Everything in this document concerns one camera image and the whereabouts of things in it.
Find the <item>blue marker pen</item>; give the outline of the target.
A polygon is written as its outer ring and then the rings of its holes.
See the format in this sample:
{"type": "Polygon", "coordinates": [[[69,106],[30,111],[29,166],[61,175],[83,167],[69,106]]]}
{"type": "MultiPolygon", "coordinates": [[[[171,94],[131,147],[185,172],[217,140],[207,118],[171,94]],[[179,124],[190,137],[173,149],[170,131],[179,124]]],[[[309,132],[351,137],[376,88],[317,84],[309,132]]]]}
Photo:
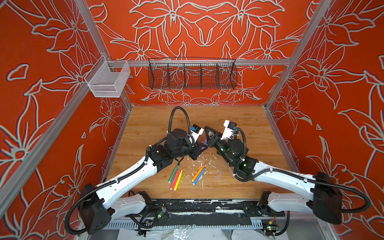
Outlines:
{"type": "Polygon", "coordinates": [[[205,170],[206,170],[206,168],[203,168],[203,169],[199,172],[197,178],[196,178],[196,179],[194,180],[194,182],[193,182],[193,185],[196,185],[196,184],[197,184],[197,182],[199,181],[199,179],[203,176],[205,170]]]}

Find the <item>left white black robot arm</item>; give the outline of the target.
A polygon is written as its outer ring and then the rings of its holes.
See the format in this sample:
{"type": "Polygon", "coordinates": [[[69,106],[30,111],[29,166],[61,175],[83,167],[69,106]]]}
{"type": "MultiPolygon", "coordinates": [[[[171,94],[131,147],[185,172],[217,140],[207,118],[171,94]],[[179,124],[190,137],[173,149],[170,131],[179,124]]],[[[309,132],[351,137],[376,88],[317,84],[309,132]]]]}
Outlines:
{"type": "Polygon", "coordinates": [[[204,145],[198,141],[204,129],[191,125],[190,121],[187,121],[186,131],[173,129],[176,110],[187,115],[182,107],[173,108],[167,135],[157,143],[146,147],[145,155],[136,164],[107,182],[97,186],[92,184],[84,186],[79,199],[65,216],[64,226],[68,234],[93,235],[105,228],[113,219],[141,213],[152,201],[147,193],[139,192],[125,204],[118,204],[118,200],[145,179],[170,166],[173,161],[180,163],[184,157],[193,160],[198,158],[204,151],[204,145]]]}

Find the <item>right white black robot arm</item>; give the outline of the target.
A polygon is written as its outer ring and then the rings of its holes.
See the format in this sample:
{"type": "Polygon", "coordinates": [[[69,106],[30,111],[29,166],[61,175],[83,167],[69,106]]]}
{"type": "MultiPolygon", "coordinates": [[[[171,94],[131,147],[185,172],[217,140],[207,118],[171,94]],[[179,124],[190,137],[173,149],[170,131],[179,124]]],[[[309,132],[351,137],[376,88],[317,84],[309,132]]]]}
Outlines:
{"type": "Polygon", "coordinates": [[[247,140],[242,129],[225,128],[220,133],[211,127],[204,128],[207,144],[233,168],[233,176],[242,183],[257,181],[291,191],[276,194],[265,191],[259,206],[267,213],[283,211],[313,213],[317,218],[334,225],[342,222],[343,214],[361,213],[372,204],[370,198],[359,190],[335,184],[325,173],[306,175],[275,168],[248,156],[247,140]],[[343,209],[342,192],[353,193],[364,200],[361,207],[343,209]]]}

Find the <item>green marker pen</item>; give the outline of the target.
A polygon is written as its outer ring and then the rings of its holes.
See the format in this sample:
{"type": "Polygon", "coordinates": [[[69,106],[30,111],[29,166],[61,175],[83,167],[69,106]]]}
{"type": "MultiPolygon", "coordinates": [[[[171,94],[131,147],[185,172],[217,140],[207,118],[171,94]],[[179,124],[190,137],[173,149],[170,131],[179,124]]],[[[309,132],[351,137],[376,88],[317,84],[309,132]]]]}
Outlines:
{"type": "Polygon", "coordinates": [[[173,172],[172,172],[172,174],[171,174],[171,177],[170,177],[170,179],[169,179],[169,183],[172,183],[172,182],[173,182],[173,180],[174,180],[174,178],[175,178],[175,175],[176,175],[178,169],[179,169],[179,165],[176,165],[175,168],[174,168],[174,170],[173,170],[173,172]]]}

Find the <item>orange marker pen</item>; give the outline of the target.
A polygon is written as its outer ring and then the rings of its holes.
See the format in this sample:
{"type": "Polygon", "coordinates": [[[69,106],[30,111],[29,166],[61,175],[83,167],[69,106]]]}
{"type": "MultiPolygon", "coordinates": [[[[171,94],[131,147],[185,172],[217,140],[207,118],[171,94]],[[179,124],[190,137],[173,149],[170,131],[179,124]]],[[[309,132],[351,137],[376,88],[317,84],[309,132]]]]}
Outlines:
{"type": "Polygon", "coordinates": [[[194,177],[192,178],[192,182],[194,183],[195,180],[198,178],[198,176],[200,175],[200,173],[202,172],[202,170],[204,169],[205,165],[202,165],[200,167],[200,169],[197,171],[197,173],[194,175],[194,177]]]}

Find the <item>yellow marker pen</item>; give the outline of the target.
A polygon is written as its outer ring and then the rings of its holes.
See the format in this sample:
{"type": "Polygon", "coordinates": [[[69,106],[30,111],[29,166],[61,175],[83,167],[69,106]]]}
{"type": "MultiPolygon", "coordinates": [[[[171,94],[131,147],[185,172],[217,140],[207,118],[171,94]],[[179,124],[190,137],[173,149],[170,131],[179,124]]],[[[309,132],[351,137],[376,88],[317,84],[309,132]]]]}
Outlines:
{"type": "Polygon", "coordinates": [[[180,173],[179,173],[179,175],[178,175],[176,184],[175,184],[175,186],[174,186],[174,191],[176,191],[176,190],[178,189],[178,186],[179,186],[180,181],[181,181],[181,178],[182,178],[182,174],[183,174],[183,170],[181,170],[180,173]]]}

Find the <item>pink marker pen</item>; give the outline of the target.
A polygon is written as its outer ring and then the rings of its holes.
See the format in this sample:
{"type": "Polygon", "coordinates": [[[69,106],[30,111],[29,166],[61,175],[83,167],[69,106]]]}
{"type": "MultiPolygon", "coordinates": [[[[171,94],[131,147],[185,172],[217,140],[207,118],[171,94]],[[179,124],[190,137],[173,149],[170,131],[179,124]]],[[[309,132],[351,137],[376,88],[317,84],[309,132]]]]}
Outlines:
{"type": "Polygon", "coordinates": [[[179,174],[180,174],[180,169],[177,170],[176,174],[175,174],[175,177],[172,181],[172,184],[171,184],[171,187],[170,187],[170,190],[173,190],[175,185],[176,185],[176,182],[177,182],[177,179],[179,177],[179,174]]]}

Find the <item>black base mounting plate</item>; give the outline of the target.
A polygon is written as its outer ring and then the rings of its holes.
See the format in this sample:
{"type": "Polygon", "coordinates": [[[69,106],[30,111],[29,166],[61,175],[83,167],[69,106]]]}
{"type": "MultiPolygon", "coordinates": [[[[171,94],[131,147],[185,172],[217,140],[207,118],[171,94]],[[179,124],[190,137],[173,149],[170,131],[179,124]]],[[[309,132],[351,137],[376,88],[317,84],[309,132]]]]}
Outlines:
{"type": "Polygon", "coordinates": [[[191,214],[244,214],[247,217],[285,217],[285,212],[273,212],[259,206],[258,200],[244,199],[153,199],[153,202],[139,211],[144,214],[152,209],[167,213],[191,214]]]}

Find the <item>white mesh wall basket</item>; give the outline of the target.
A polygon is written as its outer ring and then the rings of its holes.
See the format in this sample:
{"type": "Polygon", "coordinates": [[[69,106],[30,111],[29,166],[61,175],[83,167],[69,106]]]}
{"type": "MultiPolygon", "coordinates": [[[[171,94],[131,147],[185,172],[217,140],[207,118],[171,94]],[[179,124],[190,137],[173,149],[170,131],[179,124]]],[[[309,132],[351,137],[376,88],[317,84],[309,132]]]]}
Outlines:
{"type": "Polygon", "coordinates": [[[101,57],[85,76],[85,81],[96,98],[119,98],[131,69],[127,61],[107,61],[101,57]]]}

